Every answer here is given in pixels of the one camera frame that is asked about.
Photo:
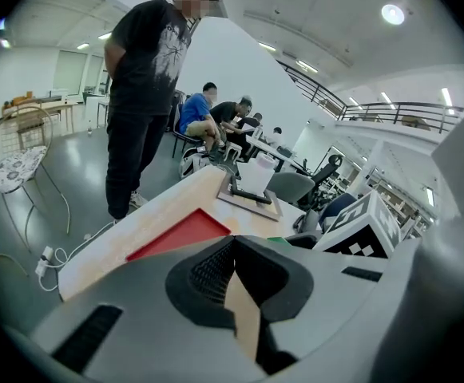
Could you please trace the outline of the floral seat cushion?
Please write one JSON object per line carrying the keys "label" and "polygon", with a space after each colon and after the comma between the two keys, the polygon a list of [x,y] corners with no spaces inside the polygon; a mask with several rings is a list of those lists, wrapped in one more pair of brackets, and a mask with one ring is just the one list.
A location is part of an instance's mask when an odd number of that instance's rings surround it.
{"label": "floral seat cushion", "polygon": [[0,193],[15,192],[32,180],[46,156],[46,146],[35,146],[16,152],[0,161]]}

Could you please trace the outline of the grey office chair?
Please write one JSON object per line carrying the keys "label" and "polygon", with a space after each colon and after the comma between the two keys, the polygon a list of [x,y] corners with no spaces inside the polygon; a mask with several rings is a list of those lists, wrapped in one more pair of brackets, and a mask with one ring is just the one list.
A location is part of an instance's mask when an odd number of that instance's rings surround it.
{"label": "grey office chair", "polygon": [[307,211],[311,207],[308,195],[311,195],[315,181],[297,172],[277,172],[267,185],[267,189],[274,192],[278,199]]}

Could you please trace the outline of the red tray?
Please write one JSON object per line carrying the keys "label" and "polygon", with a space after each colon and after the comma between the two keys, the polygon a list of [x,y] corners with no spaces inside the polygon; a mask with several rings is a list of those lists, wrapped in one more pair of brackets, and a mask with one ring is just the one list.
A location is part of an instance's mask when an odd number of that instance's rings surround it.
{"label": "red tray", "polygon": [[197,208],[156,238],[128,255],[125,261],[131,262],[230,234],[231,230],[228,227],[205,210]]}

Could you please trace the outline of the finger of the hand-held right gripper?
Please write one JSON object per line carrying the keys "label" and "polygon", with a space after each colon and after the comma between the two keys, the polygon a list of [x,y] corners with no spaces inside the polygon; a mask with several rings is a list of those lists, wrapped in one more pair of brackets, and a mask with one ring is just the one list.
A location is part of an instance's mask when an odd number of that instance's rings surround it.
{"label": "finger of the hand-held right gripper", "polygon": [[287,237],[285,240],[294,247],[312,250],[322,235],[316,231],[299,233]]}

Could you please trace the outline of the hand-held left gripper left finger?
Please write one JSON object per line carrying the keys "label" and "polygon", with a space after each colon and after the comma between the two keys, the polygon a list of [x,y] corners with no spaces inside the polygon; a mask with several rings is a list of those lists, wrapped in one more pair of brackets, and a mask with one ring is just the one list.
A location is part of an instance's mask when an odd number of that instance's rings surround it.
{"label": "hand-held left gripper left finger", "polygon": [[198,326],[170,302],[165,279],[211,242],[123,264],[48,314],[30,335],[6,327],[53,383],[255,383],[265,372],[232,330]]}

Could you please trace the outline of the black flat tray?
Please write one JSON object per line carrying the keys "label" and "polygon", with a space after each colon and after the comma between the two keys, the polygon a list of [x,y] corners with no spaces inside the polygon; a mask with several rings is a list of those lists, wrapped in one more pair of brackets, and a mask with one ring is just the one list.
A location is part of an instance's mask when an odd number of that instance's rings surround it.
{"label": "black flat tray", "polygon": [[230,192],[233,195],[238,195],[238,196],[244,197],[246,199],[253,200],[253,201],[257,202],[257,203],[263,203],[263,204],[267,204],[267,205],[270,205],[272,203],[272,199],[267,194],[266,191],[264,191],[264,193],[262,195],[257,195],[255,193],[251,193],[251,192],[247,192],[247,191],[239,189],[239,185],[238,185],[238,182],[237,182],[237,179],[236,179],[235,176],[231,176],[230,186],[231,186],[230,187]]}

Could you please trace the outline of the black metal chair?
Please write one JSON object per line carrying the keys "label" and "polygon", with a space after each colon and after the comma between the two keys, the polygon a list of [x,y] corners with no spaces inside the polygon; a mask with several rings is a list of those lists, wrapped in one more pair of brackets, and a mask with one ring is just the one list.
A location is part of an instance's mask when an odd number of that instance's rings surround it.
{"label": "black metal chair", "polygon": [[180,112],[182,110],[182,103],[178,104],[175,107],[174,118],[173,118],[173,129],[172,134],[175,136],[175,142],[173,145],[172,157],[175,156],[175,151],[179,142],[182,143],[181,152],[184,153],[185,147],[187,144],[192,146],[201,146],[204,144],[203,140],[191,136],[186,136],[179,132],[179,121],[180,121]]}

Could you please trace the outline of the black office chair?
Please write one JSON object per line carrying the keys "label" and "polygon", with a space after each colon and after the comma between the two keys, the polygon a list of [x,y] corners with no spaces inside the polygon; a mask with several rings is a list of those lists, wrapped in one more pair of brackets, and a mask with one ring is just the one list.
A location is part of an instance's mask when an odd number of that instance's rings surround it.
{"label": "black office chair", "polygon": [[313,177],[311,178],[315,186],[312,189],[311,198],[314,199],[319,190],[319,186],[329,178],[342,164],[343,156],[341,155],[331,155],[327,160],[327,164],[320,169]]}

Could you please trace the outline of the white plastic container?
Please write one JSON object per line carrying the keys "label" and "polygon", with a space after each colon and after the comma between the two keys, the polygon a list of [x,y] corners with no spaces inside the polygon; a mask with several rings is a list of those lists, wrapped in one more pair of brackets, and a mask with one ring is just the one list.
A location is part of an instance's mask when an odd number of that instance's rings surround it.
{"label": "white plastic container", "polygon": [[247,163],[237,162],[239,188],[247,193],[263,195],[275,173],[276,162],[269,155],[260,153]]}

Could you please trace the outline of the wooden table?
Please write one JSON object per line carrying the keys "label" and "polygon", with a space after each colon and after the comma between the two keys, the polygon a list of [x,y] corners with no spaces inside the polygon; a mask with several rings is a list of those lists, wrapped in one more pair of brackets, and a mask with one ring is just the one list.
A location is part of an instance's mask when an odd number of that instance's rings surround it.
{"label": "wooden table", "polygon": [[31,97],[4,105],[2,107],[2,117],[9,116],[15,111],[27,113],[33,112],[35,109],[44,109],[50,115],[58,115],[60,120],[65,121],[66,131],[73,133],[75,132],[73,108],[76,105],[79,105],[79,102],[70,100],[67,97]]}

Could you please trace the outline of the white grey backpack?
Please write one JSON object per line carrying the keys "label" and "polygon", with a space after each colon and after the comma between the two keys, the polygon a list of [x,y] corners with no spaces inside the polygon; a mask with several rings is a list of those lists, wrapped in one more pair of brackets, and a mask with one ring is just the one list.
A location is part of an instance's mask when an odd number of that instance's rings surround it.
{"label": "white grey backpack", "polygon": [[212,161],[205,146],[189,148],[184,152],[180,161],[180,179],[183,180],[184,178],[211,164]]}

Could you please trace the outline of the beige checked tablecloth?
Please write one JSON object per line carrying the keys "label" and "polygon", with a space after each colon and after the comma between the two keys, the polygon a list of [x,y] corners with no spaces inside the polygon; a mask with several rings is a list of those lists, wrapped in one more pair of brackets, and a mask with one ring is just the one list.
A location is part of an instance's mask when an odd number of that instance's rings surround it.
{"label": "beige checked tablecloth", "polygon": [[207,166],[104,231],[59,271],[61,299],[67,301],[79,294],[198,208],[225,225],[233,235],[269,238],[294,234],[292,225],[303,212],[291,204],[280,202],[282,216],[275,222],[218,199],[220,185],[227,175],[217,167]]}

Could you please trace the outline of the long white desk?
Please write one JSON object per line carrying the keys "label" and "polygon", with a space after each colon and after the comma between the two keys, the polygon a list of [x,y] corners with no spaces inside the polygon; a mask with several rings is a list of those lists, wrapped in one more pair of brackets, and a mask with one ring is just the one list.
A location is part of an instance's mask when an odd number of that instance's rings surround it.
{"label": "long white desk", "polygon": [[296,172],[305,176],[311,176],[311,173],[304,169],[302,165],[300,165],[290,157],[284,156],[282,153],[276,151],[274,148],[272,148],[268,144],[265,144],[263,141],[257,140],[250,136],[246,138],[246,141],[252,147],[252,156],[256,156],[258,152],[264,152],[277,160],[275,165],[275,172],[281,172],[283,170],[284,165],[288,164],[292,166]]}

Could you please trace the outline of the black balcony railing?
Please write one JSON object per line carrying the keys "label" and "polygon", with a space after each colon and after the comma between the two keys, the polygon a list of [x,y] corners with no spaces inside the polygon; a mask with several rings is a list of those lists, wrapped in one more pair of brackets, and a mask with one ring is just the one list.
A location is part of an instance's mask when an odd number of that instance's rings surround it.
{"label": "black balcony railing", "polygon": [[280,62],[303,97],[318,105],[337,121],[399,124],[431,132],[450,132],[464,116],[464,108],[422,102],[388,101],[359,104],[354,99],[339,99],[329,89],[306,76],[302,71]]}

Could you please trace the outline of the white stool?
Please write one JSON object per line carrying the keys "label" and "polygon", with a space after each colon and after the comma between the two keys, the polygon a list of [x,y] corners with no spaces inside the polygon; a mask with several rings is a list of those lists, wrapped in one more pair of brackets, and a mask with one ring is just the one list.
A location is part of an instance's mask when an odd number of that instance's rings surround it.
{"label": "white stool", "polygon": [[224,161],[230,160],[232,164],[235,164],[240,158],[242,153],[242,147],[238,144],[228,142],[224,151]]}

